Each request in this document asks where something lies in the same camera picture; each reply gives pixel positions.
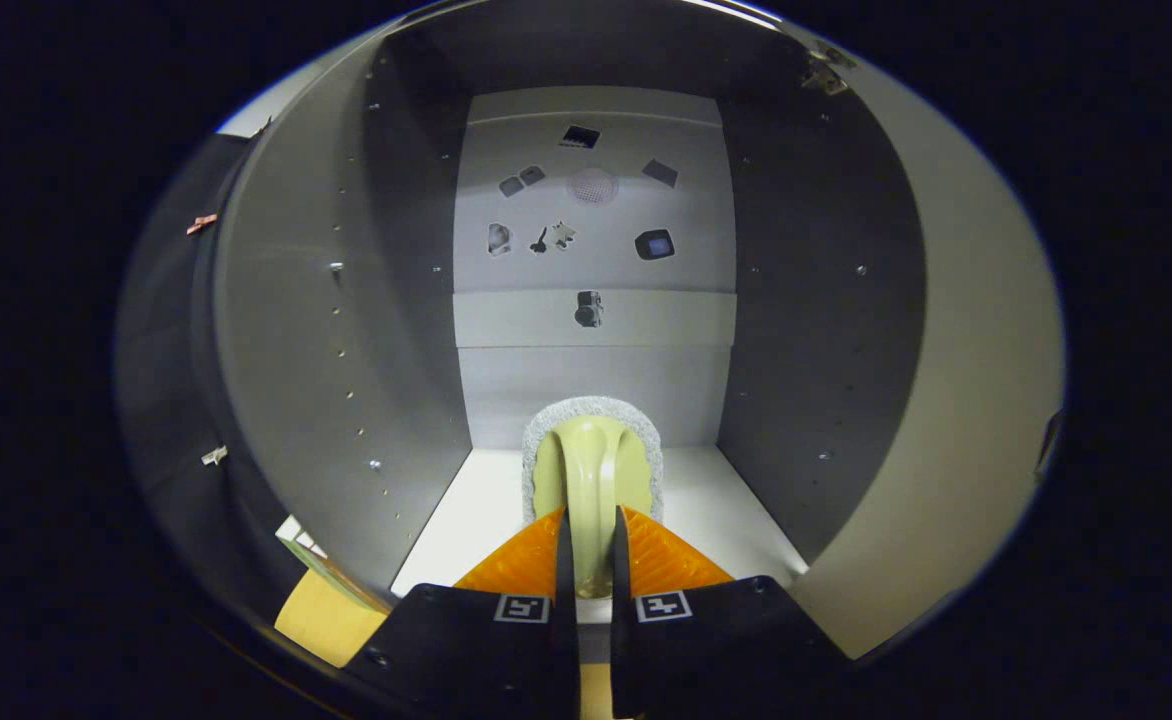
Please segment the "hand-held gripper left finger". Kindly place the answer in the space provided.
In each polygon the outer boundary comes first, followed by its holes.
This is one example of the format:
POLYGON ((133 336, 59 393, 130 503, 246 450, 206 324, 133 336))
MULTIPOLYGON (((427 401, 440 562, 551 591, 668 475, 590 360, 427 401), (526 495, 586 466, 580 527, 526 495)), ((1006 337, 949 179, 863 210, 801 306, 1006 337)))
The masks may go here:
POLYGON ((580 652, 566 510, 454 585, 421 583, 347 671, 382 719, 575 719, 580 652))

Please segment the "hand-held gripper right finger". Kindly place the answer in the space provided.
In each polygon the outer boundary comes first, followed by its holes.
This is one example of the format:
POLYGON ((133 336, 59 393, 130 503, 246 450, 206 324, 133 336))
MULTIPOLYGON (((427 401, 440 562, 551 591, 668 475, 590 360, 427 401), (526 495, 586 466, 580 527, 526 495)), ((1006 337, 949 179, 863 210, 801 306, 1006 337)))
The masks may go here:
POLYGON ((616 507, 614 529, 615 716, 798 719, 850 670, 774 577, 734 579, 632 507, 616 507))

